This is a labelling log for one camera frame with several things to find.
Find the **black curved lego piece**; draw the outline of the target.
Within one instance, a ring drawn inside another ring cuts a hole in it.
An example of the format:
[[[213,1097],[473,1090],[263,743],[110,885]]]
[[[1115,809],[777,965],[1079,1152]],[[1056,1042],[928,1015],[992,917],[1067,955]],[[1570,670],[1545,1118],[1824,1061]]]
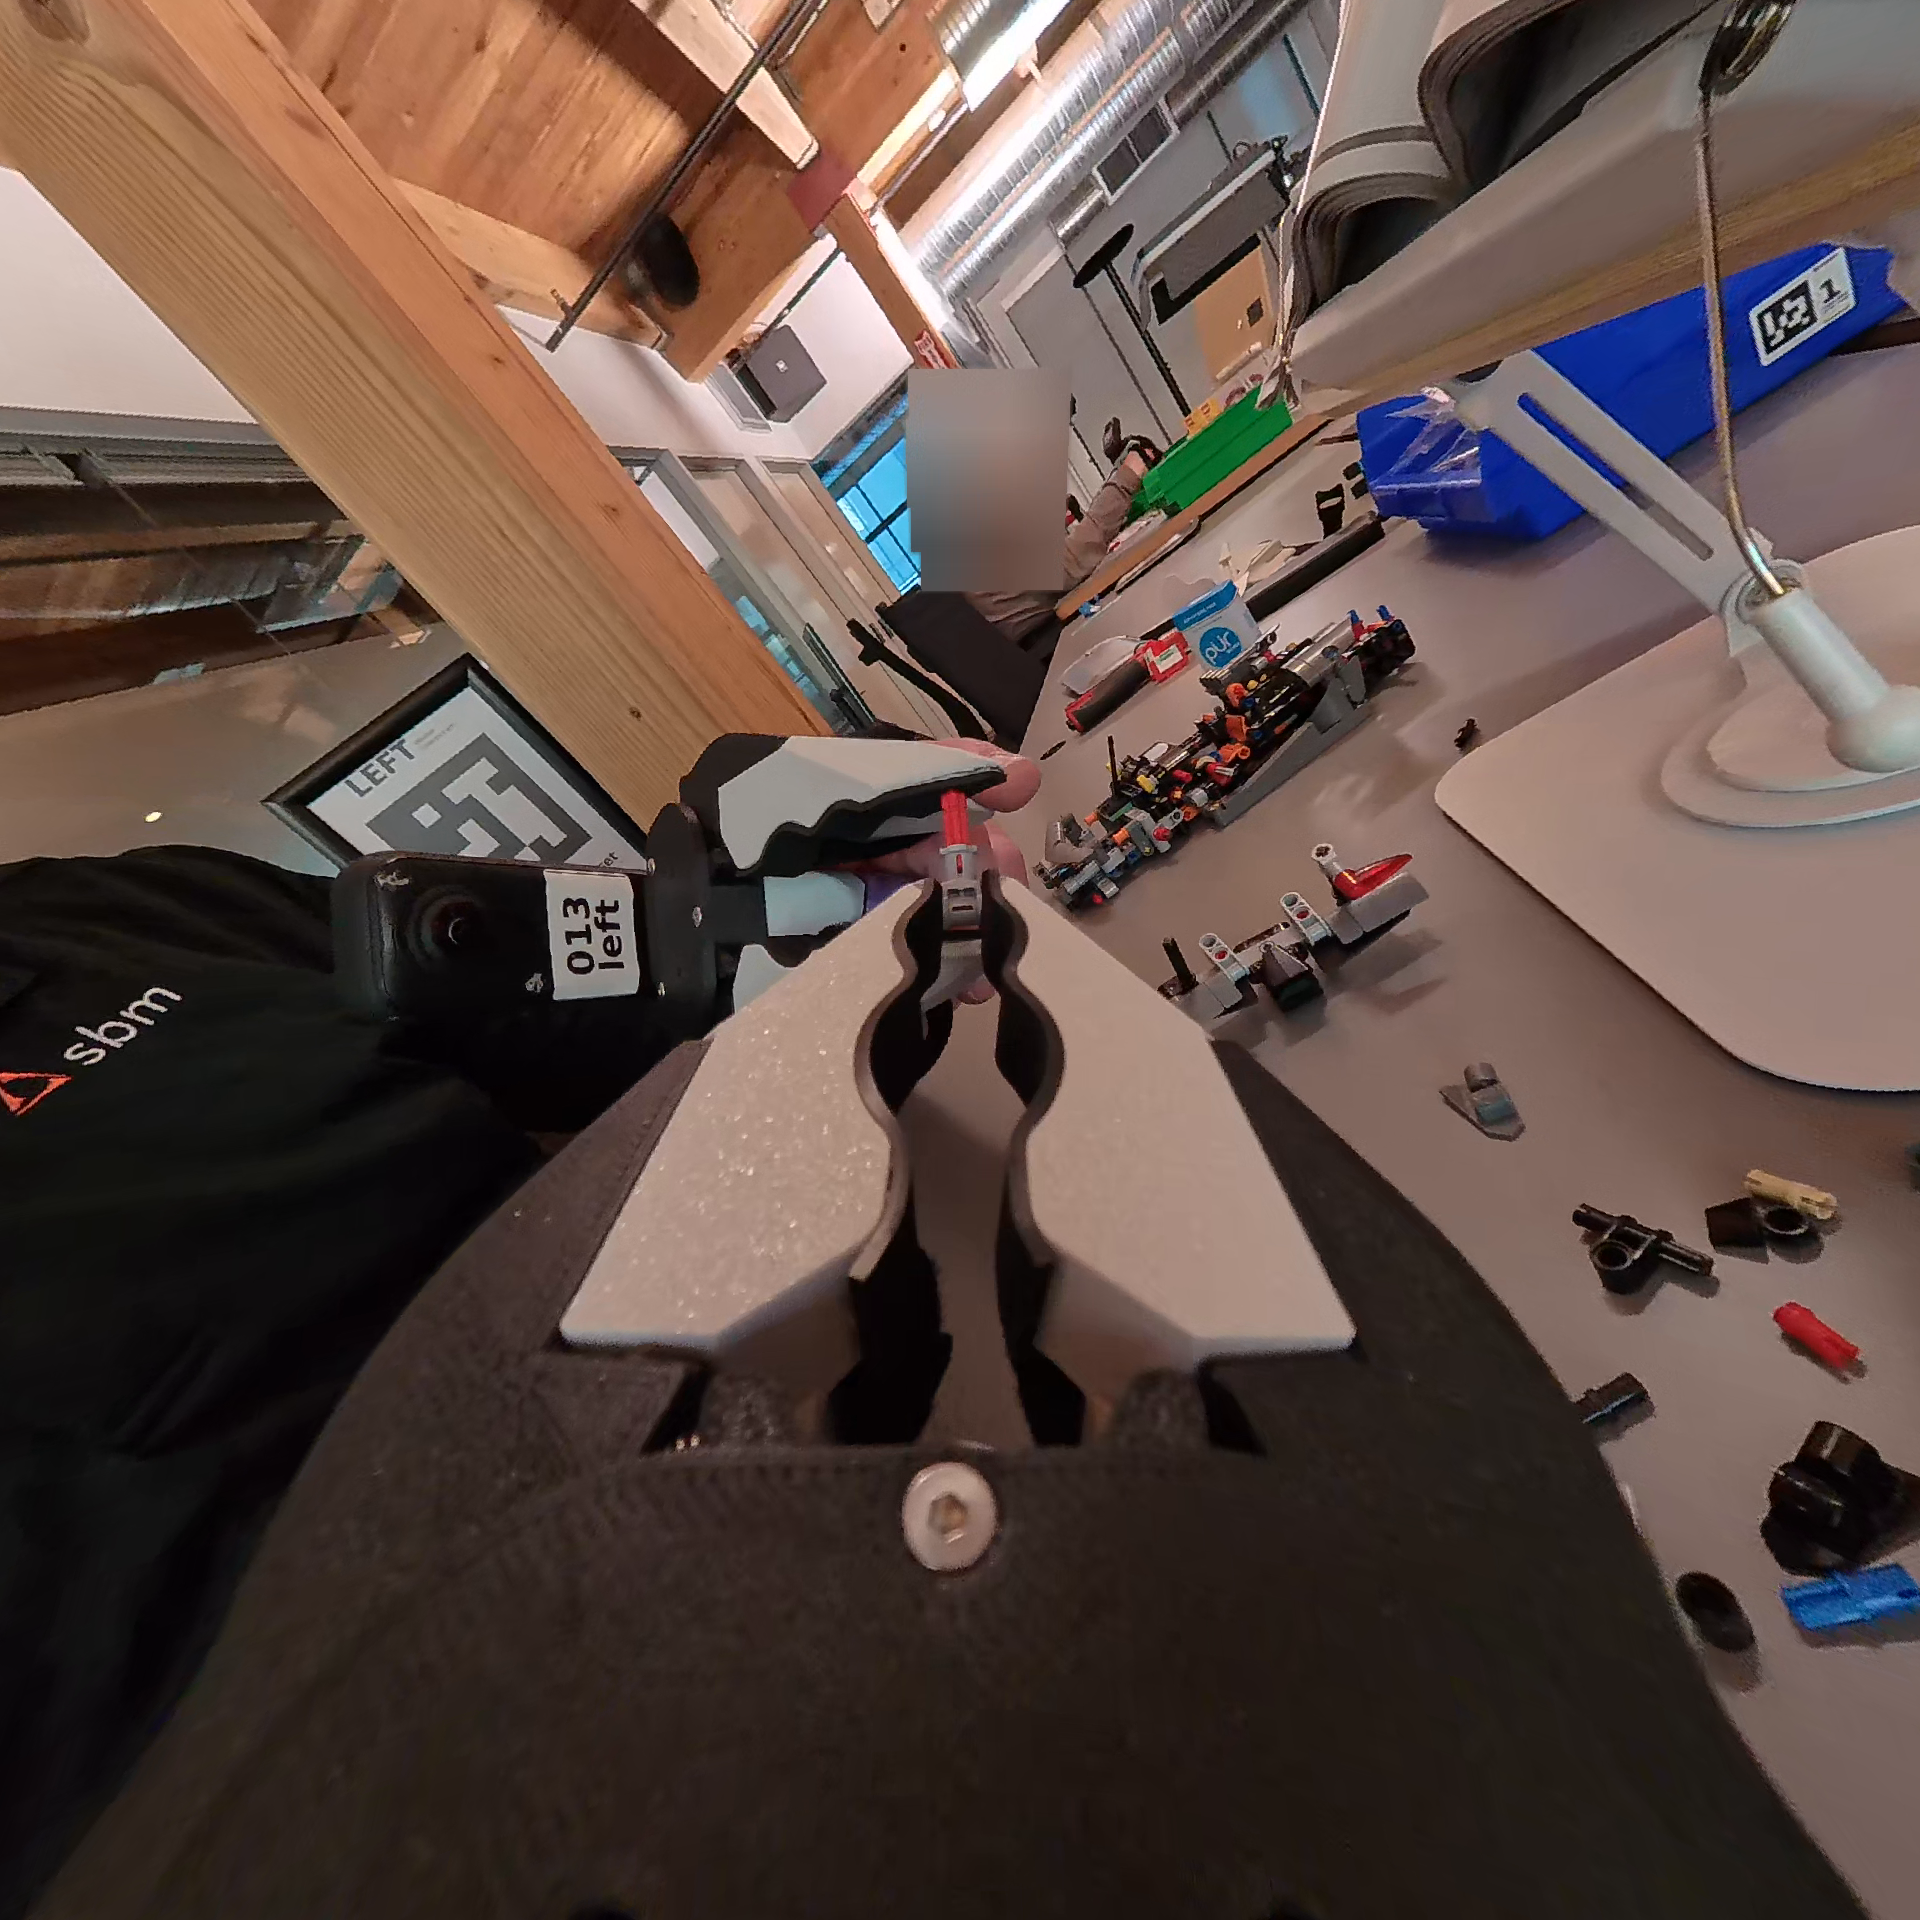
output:
[[[1856,1431],[1815,1422],[1769,1479],[1760,1538],[1785,1573],[1861,1568],[1915,1534],[1918,1477]]]

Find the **blue plastic bin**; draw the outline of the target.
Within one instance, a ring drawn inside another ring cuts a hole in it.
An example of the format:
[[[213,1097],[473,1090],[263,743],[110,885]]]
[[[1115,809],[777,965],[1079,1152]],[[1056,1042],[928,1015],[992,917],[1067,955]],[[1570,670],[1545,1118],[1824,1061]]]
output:
[[[1776,393],[1870,327],[1904,311],[1886,247],[1803,247],[1721,286],[1735,411]],[[1657,455],[1712,432],[1705,297],[1698,290],[1584,327],[1541,350],[1547,366]],[[1465,496],[1424,496],[1429,537],[1531,544],[1584,510],[1497,434],[1481,434],[1483,480]]]

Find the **short blue lego pin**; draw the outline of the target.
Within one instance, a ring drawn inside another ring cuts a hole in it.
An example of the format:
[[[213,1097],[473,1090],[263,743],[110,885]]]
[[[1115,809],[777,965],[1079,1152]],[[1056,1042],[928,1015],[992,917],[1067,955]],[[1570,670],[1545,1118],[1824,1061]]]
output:
[[[1918,1614],[1918,1579],[1883,1563],[1787,1582],[1781,1600],[1792,1625],[1810,1637],[1881,1630]]]

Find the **black wall speaker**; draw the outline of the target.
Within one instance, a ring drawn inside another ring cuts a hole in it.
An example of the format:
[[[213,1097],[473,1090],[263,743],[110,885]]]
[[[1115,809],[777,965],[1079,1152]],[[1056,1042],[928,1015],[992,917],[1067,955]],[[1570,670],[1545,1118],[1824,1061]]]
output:
[[[825,393],[827,379],[791,325],[768,327],[729,357],[741,391],[770,425],[786,425]]]

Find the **black framed code sign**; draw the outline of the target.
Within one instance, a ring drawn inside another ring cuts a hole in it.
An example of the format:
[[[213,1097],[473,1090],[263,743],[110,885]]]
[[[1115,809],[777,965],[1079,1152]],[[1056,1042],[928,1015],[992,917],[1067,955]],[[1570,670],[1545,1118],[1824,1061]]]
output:
[[[409,853],[635,873],[645,857],[645,830],[473,656],[263,805],[336,866]]]

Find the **black cylinder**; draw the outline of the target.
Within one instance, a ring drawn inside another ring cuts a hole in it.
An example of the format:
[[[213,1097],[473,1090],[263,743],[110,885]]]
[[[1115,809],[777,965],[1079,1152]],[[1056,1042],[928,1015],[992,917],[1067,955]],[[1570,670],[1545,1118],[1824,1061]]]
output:
[[[1257,622],[1266,622],[1303,592],[1321,585],[1346,565],[1353,565],[1383,537],[1385,523],[1378,517],[1358,519],[1353,526],[1321,537],[1321,542],[1282,565],[1253,574],[1243,601]]]

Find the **white blue mint pouch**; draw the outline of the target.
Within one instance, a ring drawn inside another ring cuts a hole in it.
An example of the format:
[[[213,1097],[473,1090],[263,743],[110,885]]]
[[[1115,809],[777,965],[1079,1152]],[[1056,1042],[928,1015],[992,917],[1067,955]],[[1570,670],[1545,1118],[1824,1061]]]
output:
[[[1234,581],[1216,583],[1173,613],[1191,658],[1202,672],[1223,672],[1253,654],[1259,622]]]

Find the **black office chair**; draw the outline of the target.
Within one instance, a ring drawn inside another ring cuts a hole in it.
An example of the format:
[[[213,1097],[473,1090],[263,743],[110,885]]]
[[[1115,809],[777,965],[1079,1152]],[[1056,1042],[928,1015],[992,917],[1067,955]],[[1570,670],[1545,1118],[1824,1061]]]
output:
[[[914,587],[871,619],[846,622],[864,665],[887,665],[928,693],[949,718],[1015,750],[1049,681],[1061,626],[1042,622],[1035,645],[1010,638],[960,592]]]

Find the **clear plastic bags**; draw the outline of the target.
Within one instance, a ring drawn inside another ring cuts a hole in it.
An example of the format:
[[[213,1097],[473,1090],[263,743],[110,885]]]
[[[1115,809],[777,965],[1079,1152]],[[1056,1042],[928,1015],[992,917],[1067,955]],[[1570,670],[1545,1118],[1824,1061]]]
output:
[[[1355,425],[1360,466],[1387,512],[1417,517],[1417,501],[1424,496],[1465,496],[1481,489],[1481,434],[1463,423],[1442,389],[1362,407]]]

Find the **black red handled tool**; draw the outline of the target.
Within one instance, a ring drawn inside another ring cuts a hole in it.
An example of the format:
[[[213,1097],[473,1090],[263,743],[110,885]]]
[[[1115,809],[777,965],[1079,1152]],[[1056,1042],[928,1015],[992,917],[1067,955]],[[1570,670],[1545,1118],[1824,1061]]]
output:
[[[1143,688],[1177,679],[1186,672],[1189,663],[1191,654],[1177,629],[1145,638],[1138,642],[1131,661],[1118,665],[1086,693],[1079,693],[1077,697],[1072,695],[1063,709],[1063,720],[1070,731],[1086,734],[1095,727],[1095,722],[1115,713]]]

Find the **black floor lamp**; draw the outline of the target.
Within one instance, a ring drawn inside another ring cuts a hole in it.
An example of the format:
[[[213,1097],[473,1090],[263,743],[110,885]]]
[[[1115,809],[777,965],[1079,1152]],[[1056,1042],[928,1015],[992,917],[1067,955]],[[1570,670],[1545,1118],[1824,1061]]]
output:
[[[1136,229],[1131,224],[1122,224],[1102,245],[1097,245],[1088,254],[1088,261],[1081,263],[1081,267],[1074,272],[1072,288],[1079,290],[1079,293],[1086,293],[1086,288],[1090,288],[1090,283],[1095,283],[1095,281],[1104,281],[1111,288],[1111,297],[1115,299],[1118,311],[1125,315],[1125,320],[1129,322],[1129,327],[1138,336],[1138,343],[1141,343],[1143,352],[1152,361],[1154,370],[1161,377],[1161,384],[1168,391],[1175,416],[1179,418],[1179,432],[1175,434],[1175,439],[1182,439],[1184,432],[1186,432],[1189,400],[1184,395],[1184,389],[1182,389],[1177,375],[1173,373],[1170,363],[1168,363],[1161,345],[1157,343],[1154,331],[1145,322],[1136,299],[1127,293],[1127,286],[1122,283],[1122,277],[1120,277],[1120,265],[1118,263],[1120,263],[1122,251],[1134,240],[1134,231]]]

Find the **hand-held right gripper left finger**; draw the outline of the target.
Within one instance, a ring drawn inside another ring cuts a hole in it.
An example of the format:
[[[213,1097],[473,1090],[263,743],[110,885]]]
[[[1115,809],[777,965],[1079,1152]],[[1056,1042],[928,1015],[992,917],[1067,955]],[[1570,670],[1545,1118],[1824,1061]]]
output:
[[[665,1351],[821,1397],[857,1365],[848,1289],[905,1211],[880,1017],[921,1006],[923,880],[722,1022],[560,1319],[576,1351]]]

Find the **silver ventilation duct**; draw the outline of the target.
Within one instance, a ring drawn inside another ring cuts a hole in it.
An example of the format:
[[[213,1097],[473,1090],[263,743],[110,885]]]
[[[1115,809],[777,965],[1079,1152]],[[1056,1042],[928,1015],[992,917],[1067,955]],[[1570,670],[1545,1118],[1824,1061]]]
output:
[[[1122,219],[1152,233],[1179,199],[1269,142],[1303,153],[1326,94],[1339,5],[1099,5],[903,217],[935,315],[1033,256],[1072,258]]]

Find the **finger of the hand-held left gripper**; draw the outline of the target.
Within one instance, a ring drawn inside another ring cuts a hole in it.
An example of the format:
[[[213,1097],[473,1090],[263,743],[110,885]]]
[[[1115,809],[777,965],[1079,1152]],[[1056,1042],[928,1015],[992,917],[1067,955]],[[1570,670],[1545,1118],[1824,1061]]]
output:
[[[768,878],[761,885],[766,937],[745,944],[738,953],[731,981],[731,1010],[741,1013],[750,1001],[798,969],[800,962],[777,958],[775,946],[779,942],[825,942],[907,887],[901,885],[887,898],[871,903],[869,880],[866,871],[818,871],[798,878]],[[933,985],[921,997],[921,1008],[930,1010],[960,997],[962,969],[942,960]]]
[[[681,782],[709,850],[743,878],[848,869],[928,841],[944,798],[976,798],[1006,763],[923,738],[720,736]]]

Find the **lego car chassis assembly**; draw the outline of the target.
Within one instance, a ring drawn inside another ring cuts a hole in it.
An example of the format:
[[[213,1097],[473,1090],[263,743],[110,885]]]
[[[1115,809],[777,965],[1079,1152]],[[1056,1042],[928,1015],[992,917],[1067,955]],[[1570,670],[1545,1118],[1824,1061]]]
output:
[[[1355,731],[1415,651],[1408,624],[1381,608],[1205,674],[1211,706],[1189,736],[1113,754],[1109,793],[1047,827],[1040,885],[1070,910],[1113,901],[1147,859],[1198,825],[1232,825]]]

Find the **grey lego subassembly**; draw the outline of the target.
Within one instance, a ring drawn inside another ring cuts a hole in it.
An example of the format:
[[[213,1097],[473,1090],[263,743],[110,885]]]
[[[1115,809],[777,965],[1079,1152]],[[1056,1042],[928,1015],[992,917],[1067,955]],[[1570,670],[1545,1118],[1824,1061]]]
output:
[[[1237,942],[1205,933],[1195,960],[1166,939],[1170,976],[1159,983],[1159,994],[1200,1024],[1259,1006],[1298,1015],[1328,994],[1349,955],[1383,939],[1429,898],[1413,853],[1346,859],[1330,843],[1319,843],[1312,862],[1328,887],[1323,903],[1298,889],[1285,891],[1273,926]]]

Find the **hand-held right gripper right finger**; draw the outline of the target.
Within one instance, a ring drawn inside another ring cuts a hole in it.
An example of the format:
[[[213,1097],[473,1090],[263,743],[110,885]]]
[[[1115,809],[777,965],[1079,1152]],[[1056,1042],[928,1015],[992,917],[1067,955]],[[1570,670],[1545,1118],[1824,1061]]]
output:
[[[1202,1029],[1017,885],[987,880],[983,962],[1022,1099],[997,1234],[1019,1399],[1344,1353],[1353,1319]]]

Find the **white metal book stand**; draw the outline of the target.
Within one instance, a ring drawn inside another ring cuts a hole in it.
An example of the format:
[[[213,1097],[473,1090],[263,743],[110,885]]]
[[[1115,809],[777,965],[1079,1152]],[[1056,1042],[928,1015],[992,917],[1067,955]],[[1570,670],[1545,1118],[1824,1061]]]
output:
[[[1538,354],[1682,281],[1680,128],[1705,247],[1861,240],[1915,290],[1915,66],[1689,91],[1623,82],[1557,142],[1333,297],[1287,350],[1305,400],[1442,379],[1705,617],[1536,713],[1435,802],[1470,839],[1744,1065],[1810,1088],[1915,1090],[1913,526],[1765,558]]]

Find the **brown cardboard sheet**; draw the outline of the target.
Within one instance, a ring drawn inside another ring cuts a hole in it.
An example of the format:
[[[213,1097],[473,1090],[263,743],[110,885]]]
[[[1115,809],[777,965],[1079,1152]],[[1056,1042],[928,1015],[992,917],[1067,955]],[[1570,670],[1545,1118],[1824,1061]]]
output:
[[[1207,494],[1200,494],[1191,505],[1163,519],[1161,526],[1134,537],[1129,544],[1104,558],[1104,562],[1086,576],[1083,583],[1067,590],[1067,594],[1054,606],[1054,615],[1058,619],[1070,619],[1079,615],[1086,603],[1125,587],[1143,569],[1159,562],[1173,546],[1189,539],[1209,514],[1225,507],[1239,491],[1246,491],[1264,478],[1296,448],[1310,446],[1317,437],[1321,437],[1333,421],[1335,416],[1319,414],[1291,423],[1287,432],[1262,446],[1257,455],[1221,478]]]

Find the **green plastic bin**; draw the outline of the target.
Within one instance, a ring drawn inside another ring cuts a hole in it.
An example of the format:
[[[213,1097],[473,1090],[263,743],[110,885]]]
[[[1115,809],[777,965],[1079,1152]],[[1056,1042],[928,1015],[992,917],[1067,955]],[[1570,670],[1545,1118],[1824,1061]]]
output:
[[[1173,517],[1211,491],[1230,473],[1282,437],[1291,425],[1285,398],[1259,407],[1257,391],[1241,395],[1234,407],[1218,414],[1200,432],[1189,434],[1168,448],[1152,464],[1129,505],[1127,521],[1163,512]]]

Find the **black lego cross connector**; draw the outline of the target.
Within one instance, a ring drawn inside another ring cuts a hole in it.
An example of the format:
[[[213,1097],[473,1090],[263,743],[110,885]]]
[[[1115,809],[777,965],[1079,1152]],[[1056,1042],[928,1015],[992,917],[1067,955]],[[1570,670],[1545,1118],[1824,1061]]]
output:
[[[1666,1271],[1694,1280],[1714,1278],[1714,1259],[1710,1255],[1685,1246],[1671,1232],[1650,1227],[1630,1214],[1579,1205],[1573,1209],[1573,1223],[1586,1241],[1595,1278],[1614,1296],[1637,1294]]]

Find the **cardboard box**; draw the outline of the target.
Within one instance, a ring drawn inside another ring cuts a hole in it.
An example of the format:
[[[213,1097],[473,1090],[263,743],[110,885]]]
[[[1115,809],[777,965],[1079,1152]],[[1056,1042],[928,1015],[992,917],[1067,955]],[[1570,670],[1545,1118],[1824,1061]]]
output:
[[[1191,311],[1216,386],[1271,352],[1280,334],[1280,277],[1266,242],[1255,240],[1195,297]]]

